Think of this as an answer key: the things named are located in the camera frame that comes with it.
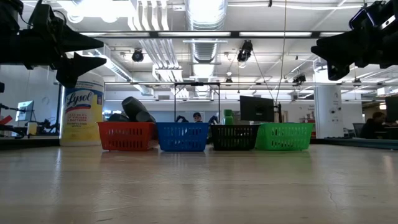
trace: monitor screen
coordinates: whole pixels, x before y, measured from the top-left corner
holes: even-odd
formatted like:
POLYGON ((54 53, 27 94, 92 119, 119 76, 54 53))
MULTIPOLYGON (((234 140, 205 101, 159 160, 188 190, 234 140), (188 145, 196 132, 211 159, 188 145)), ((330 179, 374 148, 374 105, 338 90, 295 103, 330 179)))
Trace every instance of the monitor screen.
POLYGON ((33 100, 18 103, 18 109, 15 121, 32 121, 33 100))
POLYGON ((241 121, 274 122, 274 100, 241 96, 241 121))
POLYGON ((386 97, 387 120, 398 121, 398 96, 386 97))

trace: camera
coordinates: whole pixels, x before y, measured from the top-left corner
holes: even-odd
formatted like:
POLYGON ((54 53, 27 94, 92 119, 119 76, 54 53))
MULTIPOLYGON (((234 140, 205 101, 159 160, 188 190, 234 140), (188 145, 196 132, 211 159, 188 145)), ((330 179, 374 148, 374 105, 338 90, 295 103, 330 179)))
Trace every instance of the camera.
POLYGON ((142 54, 142 49, 135 49, 131 59, 135 62, 142 62, 144 60, 144 54, 142 54))
POLYGON ((251 43, 251 40, 244 40, 243 46, 238 54, 238 61, 245 62, 249 60, 252 50, 253 50, 253 45, 251 43))

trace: wall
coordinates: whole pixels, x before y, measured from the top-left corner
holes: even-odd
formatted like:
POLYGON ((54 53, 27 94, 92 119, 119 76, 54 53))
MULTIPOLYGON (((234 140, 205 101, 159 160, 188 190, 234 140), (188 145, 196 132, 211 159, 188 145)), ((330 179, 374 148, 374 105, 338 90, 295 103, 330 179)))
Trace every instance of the wall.
MULTIPOLYGON (((5 83, 4 93, 0 93, 0 103, 17 108, 18 102, 34 100, 34 110, 37 121, 53 119, 57 115, 58 85, 55 72, 46 68, 38 67, 34 70, 27 70, 20 65, 0 65, 0 82, 5 83)), ((11 115, 15 122, 16 112, 1 110, 1 116, 11 115)))

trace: red object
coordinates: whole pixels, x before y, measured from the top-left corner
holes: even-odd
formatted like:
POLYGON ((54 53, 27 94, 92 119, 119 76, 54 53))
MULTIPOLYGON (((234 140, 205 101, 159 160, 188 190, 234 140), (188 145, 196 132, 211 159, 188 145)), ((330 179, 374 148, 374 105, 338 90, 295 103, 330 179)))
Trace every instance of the red object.
POLYGON ((6 125, 8 122, 12 121, 12 116, 6 116, 6 118, 0 121, 0 124, 6 125))
POLYGON ((158 145, 151 122, 98 122, 104 150, 148 151, 158 145))

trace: person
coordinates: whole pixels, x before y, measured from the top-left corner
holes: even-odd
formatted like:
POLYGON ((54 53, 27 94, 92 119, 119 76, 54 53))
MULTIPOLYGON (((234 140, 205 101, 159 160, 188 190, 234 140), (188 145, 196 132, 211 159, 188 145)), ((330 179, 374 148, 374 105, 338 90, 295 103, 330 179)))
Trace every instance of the person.
POLYGON ((372 118, 366 121, 366 124, 362 127, 361 138, 366 139, 378 139, 379 135, 376 132, 384 131, 383 123, 386 121, 386 115, 382 112, 375 112, 372 118))
POLYGON ((201 120, 201 115, 199 112, 196 112, 193 114, 193 120, 195 123, 202 123, 203 121, 201 120))

